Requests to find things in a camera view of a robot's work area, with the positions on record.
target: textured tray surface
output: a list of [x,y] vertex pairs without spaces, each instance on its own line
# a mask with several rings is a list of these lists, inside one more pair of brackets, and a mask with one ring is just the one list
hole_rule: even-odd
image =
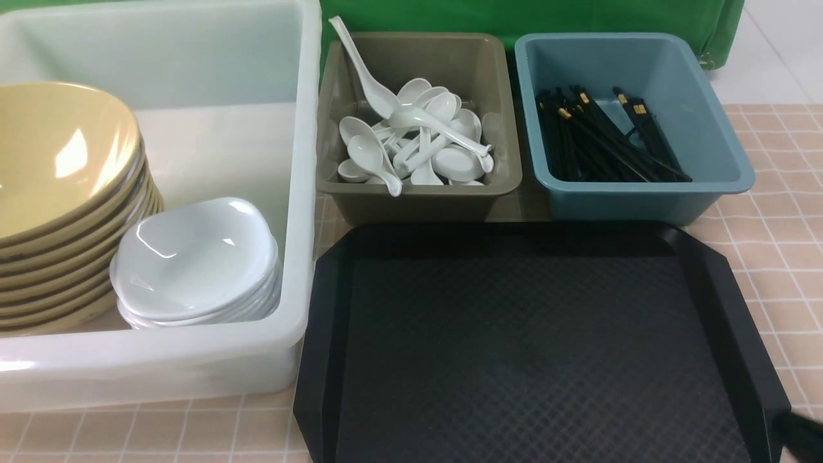
[[355,264],[337,461],[748,462],[677,258]]

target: black serving tray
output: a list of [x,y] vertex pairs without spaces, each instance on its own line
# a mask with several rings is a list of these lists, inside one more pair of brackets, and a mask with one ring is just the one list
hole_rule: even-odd
[[565,222],[349,232],[294,411],[315,463],[777,463],[789,409],[723,256]]

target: stack of white bowls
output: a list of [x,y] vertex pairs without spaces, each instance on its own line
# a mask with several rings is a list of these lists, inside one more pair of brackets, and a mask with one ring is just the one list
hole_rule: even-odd
[[162,209],[122,101],[60,82],[0,87],[0,336],[74,330],[113,309],[120,237]]
[[260,320],[280,302],[277,242],[244,199],[157,214],[126,232],[109,268],[135,329]]

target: blue plastic bin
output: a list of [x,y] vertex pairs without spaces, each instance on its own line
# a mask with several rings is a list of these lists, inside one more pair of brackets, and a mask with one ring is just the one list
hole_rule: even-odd
[[[724,194],[749,190],[755,172],[697,59],[666,34],[532,34],[514,46],[528,144],[555,220],[692,223]],[[615,122],[631,122],[614,86],[646,100],[692,183],[566,182],[549,172],[535,96],[579,84]]]

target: plastic container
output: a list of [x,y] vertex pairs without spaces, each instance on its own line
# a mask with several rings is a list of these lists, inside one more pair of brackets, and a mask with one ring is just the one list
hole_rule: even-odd
[[[554,219],[687,225],[721,195],[753,186],[748,156],[683,40],[664,34],[535,34],[518,40],[514,55],[534,173],[550,192]],[[694,182],[587,183],[552,176],[535,96],[574,84],[586,87],[610,115],[625,117],[614,86],[644,98]]]
[[374,78],[394,92],[415,77],[447,87],[483,123],[495,147],[495,169],[485,186],[404,185],[391,197],[383,185],[342,182],[337,165],[348,158],[337,126],[346,116],[377,122],[354,67],[339,41],[332,43],[318,107],[317,188],[330,194],[347,222],[483,221],[497,198],[520,185],[523,169],[503,44],[490,35],[374,32],[352,35]]
[[229,325],[0,339],[0,411],[285,388],[311,290],[320,57],[314,0],[119,2],[0,16],[0,84],[79,82],[137,115],[167,208],[237,196],[283,255],[279,308]]

